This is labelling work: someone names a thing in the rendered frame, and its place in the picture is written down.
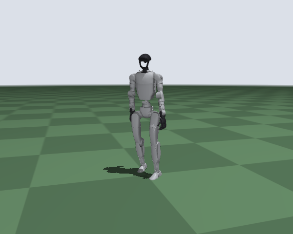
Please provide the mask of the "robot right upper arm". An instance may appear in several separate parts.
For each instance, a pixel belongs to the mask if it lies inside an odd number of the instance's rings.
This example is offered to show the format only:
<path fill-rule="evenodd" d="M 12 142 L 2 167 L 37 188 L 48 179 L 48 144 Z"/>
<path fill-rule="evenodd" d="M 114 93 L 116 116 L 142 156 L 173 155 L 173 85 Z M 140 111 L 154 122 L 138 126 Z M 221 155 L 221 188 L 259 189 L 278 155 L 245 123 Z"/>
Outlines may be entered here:
<path fill-rule="evenodd" d="M 129 86 L 130 86 L 130 90 L 128 91 L 128 96 L 130 96 L 130 97 L 134 97 L 134 96 L 136 95 L 136 93 L 135 93 L 135 88 L 136 88 L 135 75 L 136 75 L 136 73 L 131 74 L 131 75 L 129 76 L 129 80 L 130 80 L 130 84 L 129 84 Z"/>

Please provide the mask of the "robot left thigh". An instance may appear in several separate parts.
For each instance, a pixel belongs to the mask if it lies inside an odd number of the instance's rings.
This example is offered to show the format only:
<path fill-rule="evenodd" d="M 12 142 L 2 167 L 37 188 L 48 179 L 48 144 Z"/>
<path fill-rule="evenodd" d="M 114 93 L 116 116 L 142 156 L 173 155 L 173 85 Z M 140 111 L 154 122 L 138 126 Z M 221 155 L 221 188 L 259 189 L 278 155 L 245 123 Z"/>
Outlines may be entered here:
<path fill-rule="evenodd" d="M 156 111 L 151 111 L 150 125 L 149 125 L 149 135 L 150 135 L 150 146 L 154 145 L 156 147 L 158 142 L 160 114 Z"/>

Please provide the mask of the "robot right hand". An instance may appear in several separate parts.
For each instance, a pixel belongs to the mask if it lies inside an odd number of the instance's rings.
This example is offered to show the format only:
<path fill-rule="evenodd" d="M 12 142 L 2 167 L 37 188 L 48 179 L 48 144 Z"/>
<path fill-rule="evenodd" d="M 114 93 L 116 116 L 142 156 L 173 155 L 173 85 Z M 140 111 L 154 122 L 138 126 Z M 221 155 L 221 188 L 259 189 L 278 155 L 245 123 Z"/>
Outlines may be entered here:
<path fill-rule="evenodd" d="M 131 121 L 131 115 L 132 115 L 134 112 L 135 112 L 135 110 L 132 111 L 132 108 L 130 108 L 130 117 L 129 117 L 130 121 Z"/>

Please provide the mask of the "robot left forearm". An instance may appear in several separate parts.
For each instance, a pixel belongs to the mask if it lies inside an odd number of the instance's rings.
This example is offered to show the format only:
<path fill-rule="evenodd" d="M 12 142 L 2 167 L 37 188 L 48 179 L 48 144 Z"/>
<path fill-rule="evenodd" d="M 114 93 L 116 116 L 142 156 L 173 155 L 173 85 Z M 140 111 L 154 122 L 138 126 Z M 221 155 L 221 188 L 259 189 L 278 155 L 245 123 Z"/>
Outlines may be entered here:
<path fill-rule="evenodd" d="M 159 112 L 161 111 L 163 116 L 166 114 L 164 102 L 165 102 L 164 94 L 163 92 L 161 92 L 161 99 L 158 100 L 158 103 L 159 103 Z"/>

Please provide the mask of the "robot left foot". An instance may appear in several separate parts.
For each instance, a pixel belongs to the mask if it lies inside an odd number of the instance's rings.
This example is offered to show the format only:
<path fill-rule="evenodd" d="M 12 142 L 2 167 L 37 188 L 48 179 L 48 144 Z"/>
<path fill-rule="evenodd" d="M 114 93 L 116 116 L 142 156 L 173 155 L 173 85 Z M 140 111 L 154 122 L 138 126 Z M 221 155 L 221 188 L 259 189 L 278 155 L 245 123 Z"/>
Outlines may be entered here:
<path fill-rule="evenodd" d="M 158 177 L 160 177 L 162 175 L 161 171 L 159 170 L 159 173 L 154 172 L 153 175 L 149 178 L 149 180 L 155 180 Z"/>

